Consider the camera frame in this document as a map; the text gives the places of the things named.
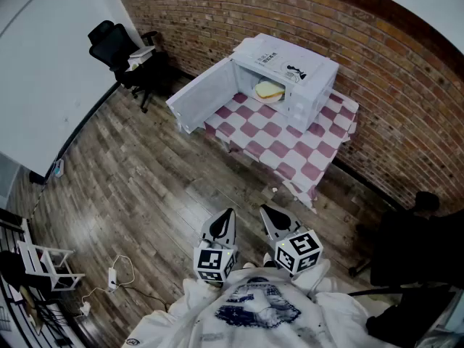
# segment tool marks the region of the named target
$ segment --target chair backrest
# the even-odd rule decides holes
[[[129,37],[123,25],[109,28],[100,40],[92,45],[89,53],[109,67],[128,67],[129,56],[138,50],[138,46]]]
[[[98,43],[107,33],[107,31],[115,24],[110,20],[104,20],[98,26],[96,26],[87,36],[90,39],[92,45]]]

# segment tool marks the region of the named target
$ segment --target blue graphic print on shirt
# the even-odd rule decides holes
[[[231,326],[276,328],[291,323],[301,315],[295,306],[282,297],[278,288],[268,283],[248,283],[239,286],[215,313],[216,318]]]

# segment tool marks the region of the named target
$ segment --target table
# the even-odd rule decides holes
[[[233,149],[270,167],[285,187],[315,211],[315,187],[341,144],[356,130],[359,104],[332,90],[327,104],[301,133],[284,115],[244,94],[236,94],[204,126]]]

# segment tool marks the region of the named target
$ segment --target white wooden chair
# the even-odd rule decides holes
[[[28,275],[50,277],[52,291],[74,290],[79,280],[82,277],[85,277],[85,273],[73,273],[70,269],[70,266],[67,264],[66,259],[74,253],[72,250],[61,250],[53,249],[51,247],[38,246],[32,244],[29,241],[18,241],[17,245],[21,251],[21,258],[24,262],[25,272]],[[42,251],[40,259],[37,254],[37,250]],[[60,263],[54,264],[51,255],[62,257]],[[48,272],[43,270],[42,264],[45,265]],[[66,267],[67,273],[57,273],[57,268],[61,268],[62,266]],[[59,282],[61,278],[71,278],[72,285],[68,287],[57,287],[57,284],[63,285],[63,283]]]

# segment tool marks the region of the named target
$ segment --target black office chair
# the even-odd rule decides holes
[[[153,45],[152,36],[156,31],[142,35],[149,45]],[[171,88],[167,76],[169,67],[167,66],[167,55],[162,52],[152,52],[152,57],[138,66],[133,71],[126,71],[129,68],[129,56],[137,51],[139,47],[131,40],[125,28],[121,24],[114,24],[105,20],[96,26],[89,34],[88,38],[92,43],[89,53],[109,67],[115,73],[116,81],[123,84],[126,88],[135,87],[131,93],[137,98],[139,91],[145,91],[144,99],[140,108],[145,113],[147,108],[145,103],[152,91],[157,91],[161,95],[170,96]]]

